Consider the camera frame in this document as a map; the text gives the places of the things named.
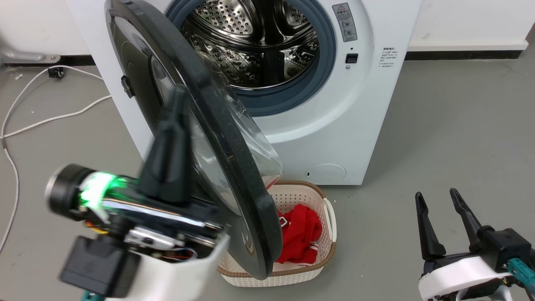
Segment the white wall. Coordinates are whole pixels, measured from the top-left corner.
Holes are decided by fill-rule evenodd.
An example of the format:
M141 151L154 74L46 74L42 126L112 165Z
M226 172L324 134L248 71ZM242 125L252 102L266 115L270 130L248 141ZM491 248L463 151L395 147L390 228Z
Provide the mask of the white wall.
M409 51L524 50L535 0L423 0Z
M522 50L534 22L535 0L424 0L409 50ZM0 37L22 51L89 54L65 0L0 0Z
M19 51L89 54L64 0L0 0L0 39Z

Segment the green led light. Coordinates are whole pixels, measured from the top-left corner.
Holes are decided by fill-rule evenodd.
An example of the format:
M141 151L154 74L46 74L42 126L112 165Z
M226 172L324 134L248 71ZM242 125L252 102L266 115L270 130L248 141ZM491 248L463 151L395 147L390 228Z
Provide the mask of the green led light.
M111 182L111 184L110 184L110 186L108 188L109 189L110 188L115 188L115 187L126 188L127 183L128 183L128 180L125 179L125 178L116 178L115 180L113 180Z
M106 190L116 178L117 176L105 172L97 172L94 174L87 182L84 191L80 193L82 205L89 208L98 207L102 202L102 197L106 193Z

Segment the washing machine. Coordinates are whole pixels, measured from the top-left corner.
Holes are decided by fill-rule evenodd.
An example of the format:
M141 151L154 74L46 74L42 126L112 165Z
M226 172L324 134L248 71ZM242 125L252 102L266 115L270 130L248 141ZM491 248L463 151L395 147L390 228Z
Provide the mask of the washing machine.
M121 62L107 19L110 0L68 2L145 156L162 104L136 101L129 80L139 72L154 72L150 58L134 67ZM186 41L217 64L283 160L283 179L362 183L421 0L146 2L185 38L171 42Z

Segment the wire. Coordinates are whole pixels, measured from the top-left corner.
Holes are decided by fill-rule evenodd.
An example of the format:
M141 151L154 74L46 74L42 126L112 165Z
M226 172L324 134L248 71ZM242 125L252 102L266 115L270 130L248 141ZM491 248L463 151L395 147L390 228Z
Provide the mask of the wire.
M70 113L70 114L65 114L65 115L61 115L61 116L56 116L56 117L49 118L49 119L46 119L46 120L43 120L43 121L39 121L38 123L29 125L29 126L27 126L27 127L25 127L25 128L22 128L22 129L20 129L20 130L14 131L14 132L9 133L9 134L6 134L6 135L4 136L4 138L11 137L11 136L16 135L16 134L20 134L20 133L22 133L22 132L25 132L25 131L27 131L27 130L29 130L29 129L33 129L33 128L36 127L36 126L39 126L39 125L41 125L41 124L44 124L44 123L47 123L47 122L50 122L50 121L54 121L54 120L58 120L58 119L62 119L62 118L65 118L65 117L71 117L71 116L80 115L80 114L82 114L83 112L85 112L85 111L89 110L90 108L92 108L94 105L96 105L96 104L100 103L101 101L106 100L106 99L108 99L108 98L111 98L111 95L108 95L108 96L105 96L105 97L103 97L103 98L100 98L100 99L96 100L95 102L93 102L92 104L88 105L87 107L85 107L84 109L82 109L82 110L80 110L80 111L78 111L78 112L74 112L74 113Z
M108 231L103 230L103 229L97 227L95 224L93 224L93 223L90 222L90 221L87 221L87 220L86 220L86 221L83 223L83 225L86 226L86 228L89 228L89 229L91 229L91 230L97 232L98 234L104 234L104 235L108 234Z
M174 260L174 262L183 262L183 261L195 259L195 258L187 257L187 256L162 256L162 258Z
M189 251L192 255L189 257L191 259L195 259L197 258L197 252L195 250L193 250L192 248L188 248L188 247L177 247L177 248L174 248L172 249L171 251L175 251L175 252L180 252L180 251Z
M92 104L88 105L87 107L85 107L83 110L81 111L78 111L78 112L75 112L75 113L71 113L71 114L67 114L67 115L62 115L62 116L58 116L58 117L54 117L54 118L49 118L47 120L43 120L41 122L38 122L36 124L33 124L33 125L30 125L30 126L27 126L23 129L20 129L20 130L17 130L13 133L9 133L7 135L5 135L5 125L7 124L7 120L9 119L9 117L11 116L11 112L13 111L13 108L15 107L15 104L19 101L20 97L22 96L22 94L26 91L26 89L35 81L35 79L37 79L37 77L39 77L40 75L42 75L43 73L47 72L48 69L50 68L57 68L57 67L63 67L63 68L67 68L67 69L71 69L71 70L76 70L78 72L81 72L81 73L84 73L84 74L87 74L89 76L92 76L92 77L95 77L95 78L98 78L100 80L103 80L100 76L97 76L97 75L94 75L92 73L89 73L89 72L86 72L86 71L83 71L83 70L80 70L80 69L77 69L77 68L73 68L71 66L65 66L65 65L55 65L55 66L52 66L52 67L49 67L49 68L46 68L45 70L39 72L27 85L26 87L24 87L24 89L22 89L22 91L19 93L19 95L17 96L17 98L15 98L15 101L13 102L13 104L11 105L11 107L9 108L9 111L7 111L7 115L5 116L4 118L4 122L2 123L2 130L0 131L0 141L2 142L2 147L4 148L4 152L5 152L5 155L7 156L7 159L9 160L9 162L11 163L11 166L13 166L13 171L15 173L15 204L13 205L13 212L11 213L11 217L9 219L9 223L7 224L7 229L5 231L5 234L4 234L4 237L2 238L2 242L0 243L0 253L2 252L2 250L4 249L4 245L7 241L7 237L9 235L9 232L11 231L11 228L13 227L13 221L15 219L15 215L17 213L17 208L19 207L19 186L20 186L20 181L19 181L19 172L17 170L17 166L15 165L15 163L13 162L13 159L11 158L11 156L9 155L9 152L7 151L7 144L5 142L5 138L7 137L10 137L10 136L13 136L13 135L16 135L16 134L19 134L19 133L22 133L24 131L27 131L29 129L32 129L36 126L39 126L41 124L44 124L44 123L47 123L47 122L50 122L50 121L54 121L54 120L58 120L58 119L61 119L61 118L65 118L65 117L71 117L71 116L75 116L75 115L78 115L78 114L81 114L87 110L89 110L91 107L93 107L94 105L98 104L99 102L103 101L103 100L106 100L108 98L111 97L111 95L108 95L106 97L103 97L101 99L98 99L97 101L93 102Z

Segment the plastic laundry basket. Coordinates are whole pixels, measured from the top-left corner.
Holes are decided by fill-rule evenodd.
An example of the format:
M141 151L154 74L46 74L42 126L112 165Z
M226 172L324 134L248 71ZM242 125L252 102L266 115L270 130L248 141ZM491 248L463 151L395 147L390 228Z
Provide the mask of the plastic laundry basket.
M318 214L322 223L322 234L317 241L316 262L305 267L290 262L275 263L271 276L261 281L251 277L227 254L220 262L217 271L226 281L237 287L276 287L308 281L322 271L336 250L337 230L334 209L318 186L302 181L278 181L268 192L283 214L292 210L297 204L303 204Z

